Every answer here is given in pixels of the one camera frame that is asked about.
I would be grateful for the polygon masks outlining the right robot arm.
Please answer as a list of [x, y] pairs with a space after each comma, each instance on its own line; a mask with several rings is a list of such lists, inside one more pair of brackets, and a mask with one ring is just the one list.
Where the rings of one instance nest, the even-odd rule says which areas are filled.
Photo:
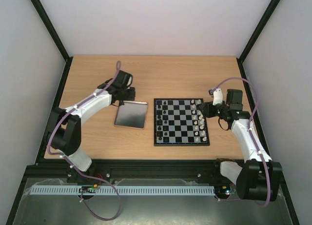
[[209, 93], [213, 100], [197, 105], [198, 109], [203, 117], [218, 117], [228, 124], [227, 129], [237, 138], [244, 157], [243, 166], [232, 160], [220, 160], [219, 166], [213, 169], [213, 178], [218, 182], [228, 178], [242, 200], [263, 201], [265, 204], [275, 201], [282, 166], [274, 162], [262, 146], [251, 113], [243, 109], [243, 92], [228, 89], [226, 98], [219, 88], [213, 88]]

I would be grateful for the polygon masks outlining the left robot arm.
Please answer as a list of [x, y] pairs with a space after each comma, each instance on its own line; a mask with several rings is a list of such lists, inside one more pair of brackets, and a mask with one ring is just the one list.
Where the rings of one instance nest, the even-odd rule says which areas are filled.
[[117, 70], [114, 77], [100, 84], [89, 96], [65, 109], [54, 108], [46, 129], [46, 147], [50, 155], [59, 155], [82, 172], [86, 172], [91, 158], [81, 145], [82, 125], [100, 110], [116, 101], [131, 101], [135, 98], [133, 76]]

